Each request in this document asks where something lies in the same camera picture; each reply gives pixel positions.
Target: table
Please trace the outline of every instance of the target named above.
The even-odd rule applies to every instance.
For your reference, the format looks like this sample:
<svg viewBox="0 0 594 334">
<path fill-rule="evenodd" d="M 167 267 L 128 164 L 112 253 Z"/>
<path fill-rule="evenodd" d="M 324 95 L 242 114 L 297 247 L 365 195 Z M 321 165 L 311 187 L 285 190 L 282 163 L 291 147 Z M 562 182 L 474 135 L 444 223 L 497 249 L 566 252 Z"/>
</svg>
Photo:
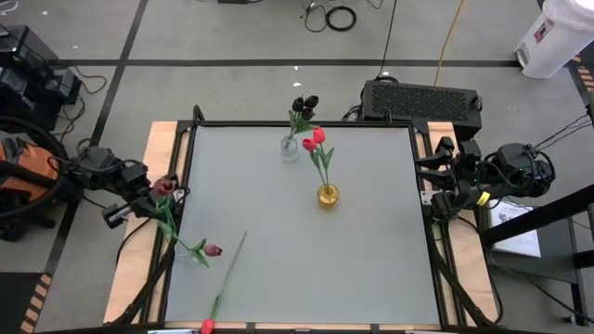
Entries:
<svg viewBox="0 0 594 334">
<path fill-rule="evenodd" d="M 188 133 L 178 136 L 178 142 L 176 144 L 179 146 L 179 154 L 175 155 L 173 153 L 174 141 L 176 140 L 175 134 L 180 129 L 183 130 L 185 126 L 188 126 L 187 122 L 154 122 L 152 124 L 143 159 L 143 162 L 148 166 L 149 180 L 155 181 L 164 174 L 167 174 L 172 158 L 177 160 L 177 173 L 183 173 L 189 138 Z M 449 122 L 430 122 L 429 129 L 429 138 L 432 148 L 437 146 L 437 142 L 442 136 L 448 135 L 455 140 L 453 126 Z M 423 149 L 423 137 L 417 135 L 416 139 L 419 155 L 422 157 L 425 155 L 425 150 Z M 472 212 L 463 212 L 461 215 L 474 222 Z M 126 227 L 126 235 L 134 230 L 141 222 L 142 220 L 131 217 Z M 118 317 L 146 282 L 156 232 L 156 225 L 148 224 L 140 230 L 136 236 L 131 238 L 124 247 L 111 288 L 110 299 L 104 317 L 105 322 L 109 322 Z M 477 306 L 483 310 L 484 314 L 491 320 L 494 320 L 497 318 L 497 309 L 491 290 L 491 283 L 489 281 L 480 239 L 473 230 L 458 221 L 450 224 L 449 233 L 460 284 L 467 290 Z M 438 247 L 440 250 L 443 249 L 443 245 L 438 245 Z M 149 322 L 155 322 L 159 319 L 159 306 L 161 305 L 161 295 L 163 294 L 162 281 L 163 278 L 161 278 L 160 282 L 153 290 L 152 307 L 148 310 Z M 454 299 L 452 298 L 451 290 L 449 290 L 447 283 L 443 279 L 442 283 L 445 296 L 447 322 L 455 325 L 458 323 L 458 318 L 456 308 L 454 307 Z M 166 326 L 171 328 L 196 328 L 200 326 L 200 322 L 166 323 Z M 246 328 L 247 326 L 248 324 L 246 323 L 217 323 L 218 328 Z M 363 324 L 257 323 L 254 324 L 254 326 L 256 329 L 311 328 L 370 330 L 370 325 Z M 434 325 L 380 325 L 381 330 L 430 330 L 438 328 L 438 326 Z"/>
</svg>

